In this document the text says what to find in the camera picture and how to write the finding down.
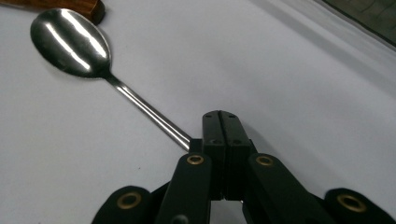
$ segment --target white table surface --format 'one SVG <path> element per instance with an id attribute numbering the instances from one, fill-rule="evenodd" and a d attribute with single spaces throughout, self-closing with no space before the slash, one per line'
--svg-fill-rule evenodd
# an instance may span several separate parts
<path id="1" fill-rule="evenodd" d="M 232 112 L 312 193 L 354 189 L 396 217 L 395 50 L 305 0 L 103 2 L 113 73 L 186 133 Z M 44 61 L 36 16 L 0 7 L 0 223 L 90 223 L 185 152 L 105 81 Z M 214 203 L 211 223 L 240 210 Z"/>

